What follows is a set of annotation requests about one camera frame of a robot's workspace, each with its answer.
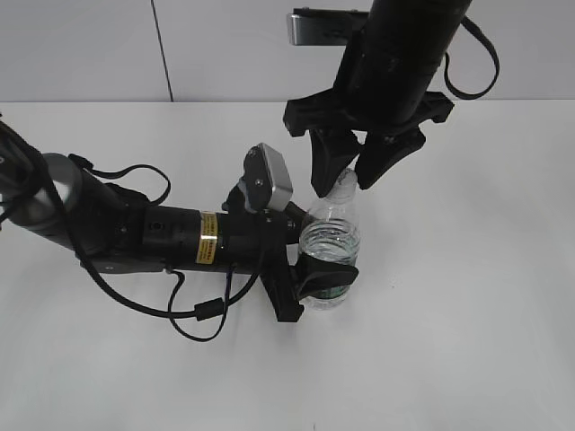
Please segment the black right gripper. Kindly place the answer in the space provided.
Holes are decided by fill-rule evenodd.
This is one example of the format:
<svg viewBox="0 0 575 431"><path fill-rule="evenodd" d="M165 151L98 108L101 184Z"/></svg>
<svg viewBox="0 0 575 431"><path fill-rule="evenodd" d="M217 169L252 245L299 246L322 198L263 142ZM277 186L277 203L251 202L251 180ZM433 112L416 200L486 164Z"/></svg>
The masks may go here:
<svg viewBox="0 0 575 431"><path fill-rule="evenodd" d="M425 92L414 113L400 121L391 114L353 113L328 89L289 100L283 123L292 137L310 130L311 184L317 197L325 198L359 152L355 165L358 185L371 188L394 165L424 146L426 137L416 128L419 124L427 120L444 123L454 107L444 93ZM368 132L361 151L351 130Z"/></svg>

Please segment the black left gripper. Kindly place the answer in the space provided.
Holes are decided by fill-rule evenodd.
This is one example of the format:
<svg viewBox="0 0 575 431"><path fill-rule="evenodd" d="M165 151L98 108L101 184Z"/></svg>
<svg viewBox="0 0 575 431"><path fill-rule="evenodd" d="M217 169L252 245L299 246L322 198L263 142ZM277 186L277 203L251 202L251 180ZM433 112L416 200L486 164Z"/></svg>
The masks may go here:
<svg viewBox="0 0 575 431"><path fill-rule="evenodd" d="M354 265L326 261L302 253L296 264L288 263L287 246L296 244L302 229L317 220L290 201L283 212L265 209L250 213L244 196L233 187L217 216L218 248L216 263L251 276L247 286L229 299L238 302L259 278L279 322L296 322L307 297L331 300L348 293L358 276Z"/></svg>

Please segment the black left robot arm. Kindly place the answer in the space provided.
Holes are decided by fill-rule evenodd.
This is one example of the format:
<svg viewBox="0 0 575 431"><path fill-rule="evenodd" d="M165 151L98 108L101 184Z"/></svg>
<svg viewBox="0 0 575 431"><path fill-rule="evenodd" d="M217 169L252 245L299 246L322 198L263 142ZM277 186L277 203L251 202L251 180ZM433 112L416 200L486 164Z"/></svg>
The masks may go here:
<svg viewBox="0 0 575 431"><path fill-rule="evenodd" d="M287 167L268 145L250 149L243 175L218 212L168 207L162 198L122 188L121 172L103 172L75 154L41 153L1 127L1 217L71 250L93 281L119 303L154 317L206 320L236 297L186 312L150 308L116 292L108 274L186 271L245 274L260 280L276 318L295 322L303 300L351 284L358 270L308 254L295 263L287 248L300 240L304 211L291 199Z"/></svg>

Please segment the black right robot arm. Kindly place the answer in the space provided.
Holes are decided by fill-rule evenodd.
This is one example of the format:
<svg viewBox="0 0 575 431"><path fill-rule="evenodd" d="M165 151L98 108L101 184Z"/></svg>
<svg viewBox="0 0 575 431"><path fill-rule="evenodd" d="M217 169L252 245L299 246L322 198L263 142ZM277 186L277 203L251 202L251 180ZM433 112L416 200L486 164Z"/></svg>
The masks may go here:
<svg viewBox="0 0 575 431"><path fill-rule="evenodd" d="M420 124L442 123L453 104L429 84L462 23L467 1L375 1L352 32L331 88L287 102L292 137L309 135L311 184L320 198L355 166L361 189L372 187L420 150Z"/></svg>

